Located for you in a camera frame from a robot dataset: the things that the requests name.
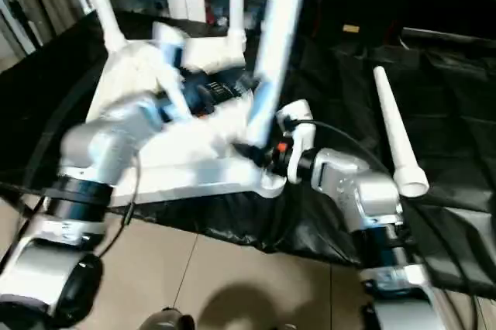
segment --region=silver robotic arm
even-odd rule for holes
[[[315,128],[298,124],[312,119],[305,101],[287,105],[277,119],[285,145],[270,151],[265,166],[286,174],[291,183],[310,183],[343,213],[360,258],[360,280],[373,298],[363,309],[366,329],[446,329],[424,267],[399,237],[406,226],[393,179],[355,156],[328,148],[315,150]]]
[[[242,76],[219,84],[203,72],[192,74],[183,94],[192,113],[209,113],[230,98],[251,94]],[[133,156],[164,124],[176,118],[166,94],[142,93],[110,105],[101,116],[66,134],[60,174],[45,192],[43,212],[30,221],[11,247],[0,275],[0,312],[24,310],[36,326],[70,327],[91,310],[103,274],[93,251],[105,236],[105,213],[113,187]],[[27,326],[12,328],[30,328]]]

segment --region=red object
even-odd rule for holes
[[[287,149],[288,149],[287,143],[280,142],[279,144],[277,144],[277,150],[279,152],[286,152]]]

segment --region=black cable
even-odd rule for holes
[[[141,162],[140,162],[140,156],[137,153],[134,154],[134,160],[135,160],[135,168],[136,168],[136,183],[134,186],[133,196],[131,197],[131,201],[129,201],[129,203],[124,208],[124,213],[122,214],[121,225],[119,226],[119,230],[112,238],[112,241],[110,241],[110,243],[102,250],[102,252],[98,254],[99,258],[103,258],[103,256],[110,251],[110,249],[115,245],[115,243],[121,236],[122,232],[124,232],[126,226],[129,225],[131,219],[133,218],[134,208],[136,206],[136,199],[138,198],[138,190],[140,188],[140,181],[141,181]]]
[[[43,133],[38,140],[38,143],[35,146],[31,157],[26,164],[26,170],[24,172],[24,176],[22,177],[22,189],[29,189],[31,183],[33,182],[34,176],[40,167],[41,160],[45,156],[46,151],[50,147],[53,137],[57,133],[58,128],[62,121],[67,117],[67,114],[71,111],[71,109],[78,103],[90,90],[94,89],[95,85],[88,83],[85,79],[79,81],[75,86],[67,94],[66,98],[62,100],[57,109],[53,112],[53,114],[48,119],[45,127],[43,128]],[[24,207],[26,204],[23,202],[22,204],[18,204],[19,208],[19,216],[15,222],[15,230],[12,236],[11,246],[15,247],[17,242],[19,241],[22,233],[21,230],[21,221],[22,215],[24,212]]]
[[[338,128],[336,128],[333,125],[330,125],[328,123],[315,121],[313,119],[294,120],[294,121],[291,121],[290,123],[294,124],[294,125],[301,125],[302,123],[308,123],[308,124],[323,127],[325,129],[329,129],[333,132],[340,134],[341,136],[343,136],[344,138],[347,138],[350,142],[352,142],[364,154],[366,154],[369,157],[369,160],[373,161],[374,164],[379,169],[384,171],[386,174],[389,174],[389,170],[386,168],[386,166],[371,151],[369,151],[358,140],[356,140],[350,134],[344,132],[343,130],[340,130],[340,129],[338,129]],[[448,243],[448,241],[444,238],[444,236],[441,233],[441,231],[439,230],[439,228],[434,223],[431,222],[431,220],[426,215],[426,213],[423,210],[421,210],[417,205],[407,202],[406,199],[402,198],[402,200],[406,205],[409,205],[413,210],[415,210],[417,212],[418,215],[420,215],[420,217],[423,219],[423,221],[432,230],[434,235],[436,235],[436,238],[439,240],[439,242],[441,243],[441,245],[445,249],[446,253],[448,254],[449,259],[451,260],[453,265],[458,270],[458,273],[460,274],[460,276],[462,278],[463,284],[465,285],[465,289],[466,289],[466,291],[470,297],[470,304],[471,304],[471,311],[472,311],[472,326],[471,326],[471,328],[472,328],[472,330],[478,330],[479,314],[478,314],[478,310],[477,310],[476,295],[475,295],[474,291],[472,290],[470,280],[467,276],[467,273],[465,272],[465,269],[462,267],[461,262],[458,259],[458,256],[456,255],[456,253],[454,252],[453,248]],[[423,258],[423,261],[424,261],[425,266],[428,268],[428,270],[430,272],[434,272],[434,269],[432,268],[432,266],[430,266],[430,264],[427,262],[427,259],[425,257]],[[446,292],[445,289],[441,289],[441,291],[443,292],[443,294],[446,298],[446,301],[448,301],[449,306],[451,307],[453,313],[455,314],[455,317],[456,317],[460,327],[464,330],[465,326],[463,324],[463,321],[461,320],[461,316],[460,316],[459,311],[456,309],[456,305],[453,303],[453,300],[451,299],[451,297],[449,296],[449,294]]]
[[[291,124],[294,124],[294,125],[301,125],[302,123],[309,123],[311,125],[320,126],[320,127],[323,127],[325,129],[329,129],[329,130],[331,130],[333,132],[336,132],[336,133],[340,134],[341,136],[343,136],[344,138],[346,138],[350,142],[352,142],[364,154],[366,154],[369,157],[368,159],[371,160],[374,163],[374,165],[376,165],[378,167],[379,170],[385,172],[386,174],[389,174],[389,170],[377,158],[377,156],[375,156],[371,151],[369,151],[367,148],[365,148],[362,145],[362,143],[360,143],[358,140],[356,140],[350,134],[344,132],[343,130],[338,129],[337,127],[335,127],[333,125],[330,125],[329,123],[315,121],[314,119],[297,119],[297,120],[294,120],[294,121],[290,121],[290,123]]]

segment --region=white pipe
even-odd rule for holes
[[[418,197],[427,193],[429,182],[424,170],[419,167],[408,134],[401,119],[388,76],[383,67],[374,68],[377,93],[381,101],[382,115],[386,125],[387,138],[393,157],[394,181],[400,194],[405,197]]]
[[[254,146],[267,144],[272,121],[279,103],[279,95],[286,77],[293,35],[302,0],[270,0],[267,6],[265,31],[255,68],[260,80],[255,91],[246,141]]]
[[[229,43],[232,47],[245,50],[244,0],[229,0]]]
[[[126,38],[121,32],[110,0],[91,0],[103,28],[105,47],[109,53],[118,51],[126,45]]]

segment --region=white plastic object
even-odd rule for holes
[[[179,115],[176,119],[192,118],[188,103],[181,91],[183,78],[174,66],[178,50],[182,53],[184,49],[184,36],[185,34],[179,29],[162,22],[153,24],[153,39],[162,53],[162,60],[158,60],[157,63],[159,71],[157,82],[167,92],[170,101],[175,106]]]
[[[227,38],[230,46],[241,46],[241,50],[245,50],[244,0],[229,0],[229,31]]]
[[[260,41],[255,77],[260,84],[246,131],[245,142],[265,147],[286,77],[302,0],[269,0],[265,31]]]
[[[121,32],[110,0],[91,0],[96,9],[98,18],[103,28],[105,48],[109,53],[121,50],[126,44],[126,38]]]
[[[401,119],[388,76],[383,67],[374,68],[377,93],[381,101],[382,115],[387,138],[391,148],[394,168],[394,182],[400,194],[405,197],[419,197],[429,190],[424,170],[417,163],[408,134]]]
[[[313,119],[308,102],[303,99],[285,105],[276,113],[276,117],[282,130],[285,130],[284,120],[286,119]],[[309,123],[297,125],[291,133],[291,137],[293,138],[293,148],[288,163],[288,180],[292,184],[298,184],[301,182],[301,179],[298,177],[298,163],[301,154],[313,148],[315,126]]]

